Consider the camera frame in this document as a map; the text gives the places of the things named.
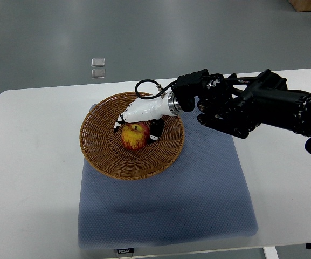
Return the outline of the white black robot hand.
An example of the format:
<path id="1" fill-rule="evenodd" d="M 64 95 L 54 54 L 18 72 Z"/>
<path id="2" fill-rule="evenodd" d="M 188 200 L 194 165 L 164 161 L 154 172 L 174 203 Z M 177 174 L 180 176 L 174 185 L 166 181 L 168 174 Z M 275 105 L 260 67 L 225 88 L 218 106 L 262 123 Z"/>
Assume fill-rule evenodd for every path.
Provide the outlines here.
<path id="1" fill-rule="evenodd" d="M 114 124 L 114 132 L 117 132 L 123 124 L 150 121 L 149 142 L 153 143 L 163 133 L 162 116 L 178 116 L 181 111 L 181 107 L 171 91 L 166 93 L 163 98 L 142 99 L 138 97 L 119 115 Z"/>

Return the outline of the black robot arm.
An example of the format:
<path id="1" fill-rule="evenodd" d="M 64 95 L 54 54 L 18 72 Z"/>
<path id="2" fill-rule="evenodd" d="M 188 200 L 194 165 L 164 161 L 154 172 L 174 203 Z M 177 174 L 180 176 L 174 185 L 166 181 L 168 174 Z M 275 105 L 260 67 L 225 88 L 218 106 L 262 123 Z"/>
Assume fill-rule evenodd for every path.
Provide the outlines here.
<path id="1" fill-rule="evenodd" d="M 260 124 L 308 137 L 311 154 L 311 93 L 290 90 L 287 80 L 266 69 L 255 77 L 209 74 L 206 69 L 179 76 L 169 84 L 180 109 L 197 107 L 205 127 L 245 139 Z"/>

